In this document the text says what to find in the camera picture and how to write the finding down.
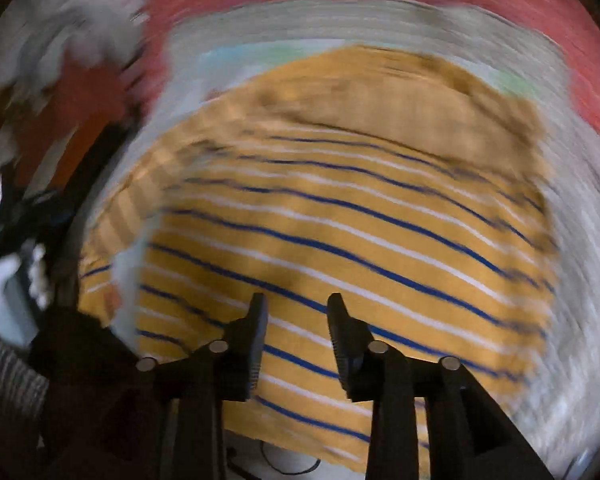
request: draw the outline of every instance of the white surface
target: white surface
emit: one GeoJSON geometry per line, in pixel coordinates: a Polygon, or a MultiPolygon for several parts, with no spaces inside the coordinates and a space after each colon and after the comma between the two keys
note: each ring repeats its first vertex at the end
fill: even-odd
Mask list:
{"type": "MultiPolygon", "coordinates": [[[[270,468],[264,461],[260,454],[260,443],[257,440],[251,440],[250,438],[227,431],[224,436],[224,443],[227,447],[235,447],[238,455],[234,462],[249,473],[256,475],[262,480],[280,480],[281,478],[285,478],[270,468]]],[[[315,463],[315,458],[312,456],[294,453],[293,451],[271,444],[265,444],[265,453],[274,466],[285,472],[304,471],[315,463]]],[[[355,473],[343,466],[329,464],[323,460],[318,469],[296,478],[307,480],[363,480],[364,477],[363,474],[355,473]]],[[[227,479],[242,480],[231,471],[227,471],[227,479]]]]}

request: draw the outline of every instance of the striped cloth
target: striped cloth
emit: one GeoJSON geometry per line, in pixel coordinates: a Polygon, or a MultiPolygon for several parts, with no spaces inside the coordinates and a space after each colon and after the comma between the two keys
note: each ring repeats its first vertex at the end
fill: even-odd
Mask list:
{"type": "MultiPolygon", "coordinates": [[[[113,315],[106,254],[133,239],[147,194],[159,188],[160,226],[139,274],[141,351],[183,358],[218,338],[263,291],[270,323],[260,382],[250,402],[226,403],[226,427],[364,470],[371,406],[350,403],[337,380],[328,296],[341,292],[353,316],[405,355],[458,356],[507,409],[542,355],[555,278],[550,225],[531,183],[541,164],[539,133],[529,125],[539,121],[527,120],[527,104],[478,92],[474,78],[442,60],[429,59],[423,73],[422,58],[354,50],[376,71],[342,69],[343,86],[336,68],[351,49],[291,63],[293,70],[274,70],[213,101],[175,129],[179,142],[168,132],[171,158],[163,137],[98,216],[85,246],[80,308],[103,322],[113,315]],[[400,75],[389,82],[387,57],[400,75]],[[324,78],[327,93],[318,84],[324,78]],[[376,94],[361,98],[360,108],[381,108],[375,125],[368,112],[342,106],[368,86],[376,94]],[[407,87],[412,99],[397,98],[407,87]],[[427,103],[439,117],[427,119],[427,103]],[[452,156],[440,135],[458,107],[456,132],[469,137],[473,125],[476,134],[468,148],[455,141],[452,156]],[[409,121],[400,119],[405,114],[409,121]],[[412,145],[439,147],[407,147],[398,142],[402,130],[412,145]],[[188,150],[185,132],[215,142],[188,150]],[[492,160],[477,164],[507,143],[520,153],[500,154],[507,160],[500,172],[492,160]],[[209,148],[202,168],[184,168],[209,148]],[[146,168],[157,159],[176,163],[156,177],[146,168]],[[138,186],[147,175],[153,188],[138,186]]],[[[416,413],[426,474],[421,402],[416,413]]]]}

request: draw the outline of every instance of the gray textured fabric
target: gray textured fabric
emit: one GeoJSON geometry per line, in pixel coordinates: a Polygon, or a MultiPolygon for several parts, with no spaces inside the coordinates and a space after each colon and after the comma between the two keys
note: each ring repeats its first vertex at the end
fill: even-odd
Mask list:
{"type": "Polygon", "coordinates": [[[0,340],[0,463],[16,480],[39,473],[38,421],[47,387],[47,380],[0,340]]]}
{"type": "Polygon", "coordinates": [[[552,470],[600,443],[600,136],[576,114],[545,147],[560,247],[554,323],[515,422],[552,470]]]}

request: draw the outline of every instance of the black strap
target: black strap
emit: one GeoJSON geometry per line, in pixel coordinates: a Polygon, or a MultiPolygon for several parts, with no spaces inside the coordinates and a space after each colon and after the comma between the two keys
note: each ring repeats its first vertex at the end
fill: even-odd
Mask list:
{"type": "Polygon", "coordinates": [[[311,473],[311,472],[315,471],[316,469],[318,469],[318,466],[322,463],[322,460],[320,460],[318,458],[318,459],[316,459],[315,463],[309,469],[305,469],[304,471],[298,471],[295,473],[288,473],[285,471],[281,471],[280,469],[278,469],[276,466],[274,466],[269,461],[269,459],[267,458],[267,455],[264,453],[264,441],[263,440],[260,441],[260,453],[262,454],[262,457],[265,460],[265,462],[267,464],[269,464],[270,468],[272,468],[274,471],[277,471],[278,473],[280,473],[281,475],[284,475],[284,476],[300,476],[300,475],[305,475],[307,473],[311,473]]]}
{"type": "Polygon", "coordinates": [[[239,465],[234,463],[234,458],[238,455],[238,452],[235,450],[235,447],[228,447],[226,449],[226,466],[229,468],[229,471],[233,471],[240,478],[244,478],[244,480],[260,480],[257,476],[252,475],[247,470],[242,469],[239,465]]]}

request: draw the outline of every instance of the blue stripe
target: blue stripe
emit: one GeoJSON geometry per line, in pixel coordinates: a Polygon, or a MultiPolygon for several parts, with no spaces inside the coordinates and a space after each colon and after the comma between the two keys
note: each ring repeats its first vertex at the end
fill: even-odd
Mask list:
{"type": "Polygon", "coordinates": [[[337,372],[332,372],[331,370],[327,370],[326,368],[322,368],[318,365],[314,365],[313,363],[310,363],[309,361],[305,361],[304,359],[301,359],[298,356],[290,354],[289,352],[285,352],[284,350],[281,350],[280,348],[275,348],[275,346],[266,344],[266,345],[264,345],[264,351],[268,354],[271,354],[275,357],[279,357],[280,359],[284,359],[285,361],[289,361],[290,363],[298,365],[299,367],[305,368],[306,370],[312,371],[316,374],[320,374],[320,375],[323,375],[323,376],[331,378],[331,379],[338,378],[337,372]]]}
{"type": "Polygon", "coordinates": [[[492,270],[493,272],[495,272],[497,275],[506,278],[508,280],[515,280],[518,278],[522,278],[524,276],[524,280],[526,282],[529,282],[530,284],[532,284],[535,288],[539,288],[540,286],[538,285],[538,283],[536,282],[536,280],[534,280],[532,277],[524,274],[523,272],[520,271],[516,271],[514,274],[510,274],[509,272],[507,272],[504,269],[501,269],[500,267],[496,266],[495,264],[491,263],[489,260],[487,260],[485,257],[480,256],[480,254],[476,253],[474,250],[471,250],[470,248],[462,245],[462,244],[458,244],[456,242],[453,242],[451,240],[449,240],[448,238],[442,237],[440,235],[435,234],[433,231],[430,231],[428,229],[425,229],[424,227],[420,227],[417,226],[416,224],[412,224],[410,222],[405,222],[403,220],[391,217],[391,216],[387,216],[383,213],[379,213],[376,211],[373,211],[372,209],[366,208],[364,206],[358,205],[358,204],[354,204],[352,202],[346,202],[344,200],[338,200],[336,198],[326,198],[326,197],[321,197],[321,196],[317,196],[317,195],[312,195],[309,193],[304,193],[302,191],[297,191],[295,189],[291,189],[288,187],[276,187],[276,188],[267,188],[267,187],[253,187],[253,186],[242,186],[241,184],[239,184],[238,182],[236,182],[235,180],[231,180],[231,179],[227,179],[227,178],[220,178],[220,179],[209,179],[209,178],[188,178],[186,179],[186,182],[190,182],[190,183],[195,183],[195,184],[211,184],[211,185],[220,185],[220,186],[229,186],[229,187],[233,187],[234,189],[240,189],[243,191],[251,191],[254,193],[263,193],[263,194],[275,194],[275,193],[280,193],[280,194],[289,194],[289,195],[293,195],[293,196],[299,196],[302,198],[306,198],[308,200],[312,200],[314,202],[319,202],[319,203],[323,203],[323,204],[332,204],[332,205],[337,205],[340,207],[345,207],[347,209],[351,209],[353,211],[358,211],[364,214],[367,214],[369,216],[373,216],[374,218],[378,218],[380,220],[383,220],[385,222],[389,222],[390,224],[393,225],[397,225],[398,227],[402,227],[404,229],[408,229],[409,231],[413,231],[415,233],[424,235],[426,237],[432,238],[433,240],[440,242],[444,245],[446,245],[447,247],[462,253],[462,254],[466,254],[467,256],[470,256],[471,258],[473,258],[474,260],[480,262],[481,264],[483,264],[485,267],[487,267],[488,269],[492,270]]]}
{"type": "MultiPolygon", "coordinates": [[[[219,328],[224,328],[226,325],[225,323],[223,323],[220,320],[209,317],[204,311],[202,311],[198,308],[191,308],[188,305],[183,305],[182,302],[180,301],[180,298],[176,297],[174,294],[170,294],[163,290],[158,290],[157,288],[149,286],[149,285],[141,285],[140,288],[142,288],[142,290],[144,290],[145,292],[148,292],[149,294],[154,294],[155,296],[158,296],[160,298],[165,298],[166,300],[174,301],[176,304],[184,307],[186,310],[193,312],[194,314],[198,314],[204,321],[208,322],[210,325],[217,326],[219,328]]],[[[168,336],[162,336],[161,338],[163,340],[168,340],[170,342],[173,342],[174,344],[182,346],[182,343],[178,339],[171,338],[168,336]]],[[[332,379],[338,378],[337,372],[332,372],[330,370],[327,370],[326,368],[322,368],[322,367],[319,367],[318,365],[314,365],[313,363],[310,363],[309,361],[305,361],[304,359],[299,358],[298,356],[295,356],[293,354],[290,354],[289,352],[285,352],[284,350],[281,350],[280,348],[276,348],[275,346],[266,344],[266,345],[264,345],[264,351],[275,357],[279,357],[281,359],[284,359],[285,361],[289,361],[293,364],[296,364],[296,365],[298,365],[302,368],[305,368],[309,371],[312,371],[314,373],[324,375],[325,377],[329,377],[332,379]]]]}
{"type": "Polygon", "coordinates": [[[164,290],[159,290],[158,288],[155,288],[154,286],[145,285],[145,284],[140,285],[140,290],[144,290],[145,292],[148,292],[149,294],[153,294],[154,296],[164,298],[165,300],[173,301],[173,303],[178,304],[187,312],[190,312],[192,314],[196,314],[197,316],[200,316],[202,319],[204,319],[210,325],[216,326],[218,328],[224,328],[224,323],[222,323],[221,321],[218,321],[217,319],[213,319],[213,318],[209,317],[208,314],[204,310],[202,310],[201,308],[198,308],[196,306],[193,306],[187,300],[185,300],[182,296],[179,296],[177,294],[171,294],[170,292],[165,292],[164,290]]]}
{"type": "Polygon", "coordinates": [[[251,224],[240,224],[240,223],[236,223],[236,222],[229,222],[227,220],[220,218],[219,216],[209,215],[205,212],[202,212],[202,211],[199,211],[196,209],[165,208],[163,211],[170,213],[170,214],[174,214],[174,215],[186,215],[186,216],[192,216],[194,218],[200,218],[200,219],[209,221],[213,224],[221,225],[224,227],[229,227],[232,229],[236,229],[238,231],[246,231],[246,232],[254,232],[254,233],[264,234],[267,236],[271,236],[273,238],[277,238],[278,240],[283,240],[285,242],[289,242],[289,243],[293,243],[293,244],[297,244],[297,245],[301,245],[301,246],[305,246],[305,247],[311,247],[311,248],[318,249],[320,251],[323,251],[323,252],[326,252],[329,254],[334,254],[334,255],[340,256],[341,258],[344,258],[346,260],[360,264],[363,267],[366,267],[367,269],[372,270],[376,274],[379,274],[380,276],[384,276],[385,278],[388,278],[396,283],[400,283],[401,285],[407,286],[413,290],[416,290],[417,292],[426,294],[428,296],[432,296],[434,298],[438,298],[439,300],[447,301],[451,304],[454,304],[456,306],[464,308],[468,312],[471,312],[472,314],[475,314],[476,316],[490,322],[494,326],[514,330],[519,333],[525,333],[525,334],[538,333],[542,337],[546,336],[544,334],[544,331],[537,325],[498,319],[498,318],[493,317],[490,314],[486,313],[485,311],[481,310],[480,308],[473,306],[471,303],[460,300],[459,298],[456,298],[455,296],[447,294],[446,292],[443,292],[441,290],[437,290],[436,288],[433,288],[432,286],[423,285],[421,283],[410,280],[409,278],[406,278],[405,276],[401,276],[400,274],[391,272],[390,270],[387,270],[380,266],[377,266],[376,264],[373,264],[370,261],[365,260],[364,258],[361,258],[360,256],[357,256],[354,253],[351,253],[350,251],[338,248],[331,244],[323,243],[318,240],[313,240],[312,238],[304,238],[304,237],[287,235],[287,234],[281,233],[279,231],[274,231],[273,229],[269,229],[266,227],[260,227],[260,226],[251,225],[251,224]]]}
{"type": "Polygon", "coordinates": [[[549,283],[547,280],[542,280],[542,284],[547,288],[547,290],[555,296],[554,286],[549,283]]]}
{"type": "MultiPolygon", "coordinates": [[[[284,298],[289,298],[290,300],[301,303],[304,306],[307,306],[313,310],[321,312],[322,314],[326,314],[326,312],[327,312],[327,309],[323,304],[320,304],[314,300],[309,300],[308,298],[305,298],[304,296],[300,296],[299,294],[291,292],[290,290],[286,290],[285,288],[282,288],[280,286],[273,285],[272,283],[263,282],[262,280],[256,280],[255,278],[245,276],[244,274],[239,274],[238,272],[233,272],[232,270],[223,269],[222,267],[218,267],[209,262],[204,262],[203,260],[200,260],[194,256],[191,256],[190,254],[185,253],[183,251],[179,251],[177,249],[166,247],[164,245],[156,244],[154,242],[150,242],[148,244],[148,246],[157,251],[171,254],[172,256],[175,256],[177,258],[188,261],[192,264],[202,267],[203,269],[209,270],[210,272],[219,274],[220,276],[225,276],[227,278],[231,278],[232,280],[237,280],[237,281],[243,282],[243,283],[249,283],[250,285],[258,286],[259,288],[262,288],[263,290],[269,290],[270,292],[274,292],[276,294],[279,294],[280,296],[283,296],[284,298]]],[[[371,330],[372,333],[383,336],[384,338],[389,339],[390,341],[394,341],[394,342],[400,343],[402,345],[405,345],[408,348],[418,350],[419,352],[423,352],[423,353],[429,354],[429,355],[437,357],[437,358],[445,357],[445,356],[449,355],[449,352],[442,352],[440,350],[430,348],[423,344],[416,343],[415,341],[412,341],[403,336],[389,332],[388,330],[385,330],[378,326],[375,326],[372,324],[368,324],[368,326],[369,326],[369,330],[371,330]]],[[[494,378],[505,377],[513,382],[520,382],[520,381],[524,380],[524,375],[521,375],[521,374],[512,374],[512,373],[504,371],[504,370],[493,370],[486,366],[483,366],[483,365],[480,365],[473,361],[470,361],[469,359],[463,359],[463,358],[459,358],[459,359],[462,362],[462,364],[464,364],[466,367],[472,368],[478,372],[485,373],[494,378]]]]}
{"type": "MultiPolygon", "coordinates": [[[[359,146],[360,148],[371,148],[371,149],[378,150],[383,153],[388,153],[390,155],[398,156],[399,158],[403,158],[404,160],[410,160],[411,162],[418,162],[420,164],[424,164],[425,166],[429,166],[430,168],[433,168],[434,170],[437,170],[440,173],[450,176],[454,180],[458,180],[458,176],[461,176],[461,177],[470,178],[472,180],[478,180],[480,182],[485,182],[487,184],[490,184],[490,186],[492,186],[493,189],[495,189],[497,191],[497,193],[502,195],[504,198],[508,199],[509,201],[513,202],[516,205],[520,205],[520,200],[517,200],[517,199],[513,198],[511,195],[508,195],[507,193],[505,193],[503,190],[500,189],[500,186],[498,186],[497,184],[494,184],[491,180],[482,176],[481,174],[475,173],[475,171],[467,170],[465,168],[453,168],[452,170],[448,170],[447,168],[444,168],[442,166],[434,164],[433,162],[430,162],[423,158],[419,158],[417,156],[405,155],[405,154],[399,153],[399,152],[394,152],[394,150],[390,150],[389,148],[385,148],[384,146],[379,146],[378,144],[373,144],[371,142],[355,142],[352,140],[335,140],[335,139],[305,139],[304,137],[284,137],[284,136],[269,136],[269,137],[267,137],[267,139],[289,140],[291,142],[310,142],[312,144],[315,144],[315,143],[340,144],[343,146],[359,146]]],[[[527,200],[531,205],[533,205],[536,209],[538,209],[538,211],[541,211],[539,206],[537,206],[534,202],[532,202],[531,199],[529,199],[528,197],[525,196],[525,200],[527,200]]]]}
{"type": "Polygon", "coordinates": [[[157,334],[155,332],[148,332],[147,330],[136,330],[136,333],[138,335],[148,337],[149,339],[155,339],[157,341],[165,341],[167,343],[172,343],[172,344],[178,346],[185,354],[191,353],[191,350],[189,348],[187,348],[187,346],[182,341],[180,341],[179,339],[176,339],[174,337],[164,335],[164,334],[157,334]]]}
{"type": "Polygon", "coordinates": [[[89,276],[93,276],[94,274],[99,274],[101,272],[105,272],[106,270],[109,270],[111,268],[110,265],[105,265],[102,267],[97,267],[96,269],[91,269],[89,272],[85,272],[80,279],[83,278],[88,278],[89,276]]]}
{"type": "Polygon", "coordinates": [[[284,137],[284,136],[269,136],[268,139],[273,140],[290,140],[291,142],[310,142],[312,144],[340,144],[342,146],[359,146],[360,148],[371,148],[373,150],[378,150],[379,152],[388,153],[389,155],[395,155],[404,160],[410,160],[411,162],[417,162],[419,164],[424,164],[425,166],[429,166],[434,170],[439,171],[440,173],[444,173],[447,176],[450,176],[452,179],[457,180],[456,175],[453,171],[448,170],[447,168],[443,168],[433,162],[425,160],[424,158],[418,158],[417,156],[405,155],[403,153],[394,152],[394,150],[390,150],[389,148],[385,148],[384,146],[378,146],[377,144],[373,144],[371,142],[355,142],[352,140],[335,140],[335,139],[306,139],[304,137],[284,137]]]}
{"type": "Polygon", "coordinates": [[[376,173],[375,171],[366,170],[364,168],[358,168],[357,166],[346,166],[343,164],[331,164],[329,162],[318,162],[316,160],[281,160],[281,159],[273,159],[273,158],[265,158],[259,155],[239,155],[238,158],[242,160],[256,160],[257,162],[265,162],[267,164],[284,164],[286,166],[317,166],[319,168],[327,168],[329,170],[344,170],[344,171],[354,171],[356,173],[368,174],[378,180],[382,180],[383,182],[387,182],[388,184],[393,184],[394,186],[398,186],[404,189],[409,189],[412,191],[416,191],[418,193],[422,193],[430,196],[437,196],[442,200],[446,200],[447,202],[459,207],[460,209],[466,211],[472,216],[475,216],[478,220],[484,222],[489,227],[493,227],[494,229],[500,229],[501,227],[507,228],[516,236],[519,236],[522,240],[524,240],[527,244],[535,247],[531,240],[529,240],[525,235],[523,235],[520,231],[515,229],[509,222],[504,221],[502,219],[497,219],[495,221],[489,220],[487,217],[481,215],[477,211],[474,211],[470,207],[465,206],[464,204],[458,202],[444,193],[439,192],[437,189],[428,186],[414,186],[413,184],[407,184],[406,182],[400,182],[399,180],[394,180],[387,176],[384,176],[380,173],[376,173]]]}
{"type": "MultiPolygon", "coordinates": [[[[292,418],[293,420],[297,420],[298,422],[303,422],[304,424],[308,424],[309,426],[314,426],[316,428],[321,428],[323,430],[334,431],[335,433],[344,434],[348,436],[353,436],[364,442],[371,442],[371,437],[369,437],[365,433],[360,433],[358,431],[350,430],[349,428],[343,428],[341,426],[336,426],[335,424],[331,424],[329,422],[324,422],[322,420],[317,420],[316,418],[311,418],[308,416],[300,415],[300,413],[292,412],[282,406],[271,402],[270,400],[264,399],[261,396],[254,396],[255,400],[257,400],[263,406],[274,410],[275,412],[280,413],[281,415],[288,416],[288,418],[292,418]]],[[[420,446],[429,449],[429,444],[426,442],[418,441],[420,446]]]]}

